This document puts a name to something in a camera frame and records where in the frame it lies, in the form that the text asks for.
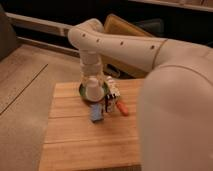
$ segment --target wooden cutting board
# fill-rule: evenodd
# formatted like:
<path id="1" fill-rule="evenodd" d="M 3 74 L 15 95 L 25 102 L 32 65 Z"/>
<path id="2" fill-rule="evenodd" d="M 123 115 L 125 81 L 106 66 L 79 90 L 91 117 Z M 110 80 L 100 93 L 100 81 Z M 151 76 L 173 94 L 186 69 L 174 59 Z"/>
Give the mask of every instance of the wooden cutting board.
<path id="1" fill-rule="evenodd" d="M 39 171 L 140 170 L 136 101 L 142 79 L 117 83 L 130 115 L 115 110 L 97 124 L 79 83 L 56 84 Z"/>

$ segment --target floor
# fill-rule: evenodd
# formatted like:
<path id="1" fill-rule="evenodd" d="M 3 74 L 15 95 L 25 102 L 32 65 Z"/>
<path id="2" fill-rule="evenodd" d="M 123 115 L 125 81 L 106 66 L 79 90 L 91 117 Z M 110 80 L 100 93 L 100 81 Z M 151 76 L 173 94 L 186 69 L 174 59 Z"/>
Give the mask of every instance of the floor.
<path id="1" fill-rule="evenodd" d="M 37 171 L 54 85 L 80 80 L 79 59 L 22 45 L 0 63 L 0 171 Z"/>

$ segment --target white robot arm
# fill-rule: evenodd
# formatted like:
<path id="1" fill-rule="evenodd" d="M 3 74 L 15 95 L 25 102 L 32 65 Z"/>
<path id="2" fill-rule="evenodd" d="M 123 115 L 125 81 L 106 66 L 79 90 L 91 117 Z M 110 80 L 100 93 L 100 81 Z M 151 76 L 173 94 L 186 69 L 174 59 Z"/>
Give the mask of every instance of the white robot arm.
<path id="1" fill-rule="evenodd" d="M 73 27 L 69 41 L 80 51 L 88 96 L 101 75 L 99 54 L 147 72 L 138 99 L 144 171 L 213 170 L 213 50 L 163 38 L 107 35 L 91 19 Z M 97 79 L 99 95 L 102 80 Z"/>

